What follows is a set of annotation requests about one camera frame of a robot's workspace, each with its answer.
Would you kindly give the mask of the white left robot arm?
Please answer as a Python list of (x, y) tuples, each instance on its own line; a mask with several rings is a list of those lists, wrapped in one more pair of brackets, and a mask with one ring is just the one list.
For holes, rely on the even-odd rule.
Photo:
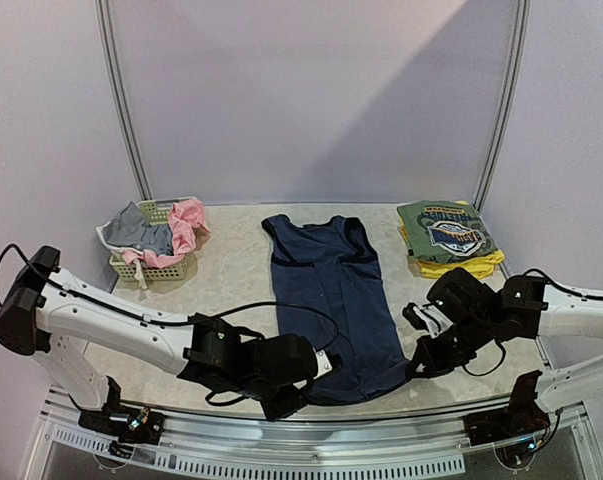
[(161, 312), (125, 301), (62, 268), (51, 246), (21, 259), (23, 268), (0, 296), (0, 345), (34, 358), (109, 434), (129, 426), (129, 412), (117, 402), (117, 383), (71, 347), (73, 338), (135, 357), (210, 396), (232, 392), (255, 400), (270, 421), (303, 408), (321, 374), (324, 353), (305, 337), (266, 338), (220, 314)]

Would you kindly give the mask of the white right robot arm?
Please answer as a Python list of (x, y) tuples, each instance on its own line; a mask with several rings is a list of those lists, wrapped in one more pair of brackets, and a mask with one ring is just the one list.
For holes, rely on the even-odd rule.
[[(430, 288), (427, 305), (448, 321), (426, 324), (425, 308), (413, 303), (403, 311), (416, 329), (416, 343), (406, 376), (436, 378), (466, 367), (478, 351), (498, 348), (516, 338), (581, 336), (603, 339), (603, 291), (556, 283), (533, 268), (508, 278), (498, 291), (462, 268), (445, 273)], [(533, 371), (518, 377), (510, 405), (498, 415), (498, 427), (518, 436), (544, 413), (603, 395), (603, 354), (565, 368)]]

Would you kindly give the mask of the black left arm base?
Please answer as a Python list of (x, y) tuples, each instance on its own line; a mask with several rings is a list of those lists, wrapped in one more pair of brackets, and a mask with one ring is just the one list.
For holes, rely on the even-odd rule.
[(74, 403), (80, 411), (78, 424), (85, 429), (116, 437), (119, 443), (158, 445), (166, 416), (147, 406), (133, 408), (121, 403), (121, 387), (107, 376), (105, 403), (89, 410)]

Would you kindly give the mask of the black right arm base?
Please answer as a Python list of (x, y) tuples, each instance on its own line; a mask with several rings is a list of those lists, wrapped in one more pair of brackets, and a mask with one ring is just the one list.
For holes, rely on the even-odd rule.
[(463, 428), (470, 444), (478, 446), (527, 437), (538, 431), (543, 433), (541, 439), (535, 440), (528, 450), (535, 452), (547, 444), (558, 430), (563, 408), (554, 412), (555, 423), (551, 426), (550, 413), (540, 405), (540, 387), (541, 380), (555, 379), (554, 374), (540, 370), (522, 374), (516, 379), (505, 406), (465, 415)]

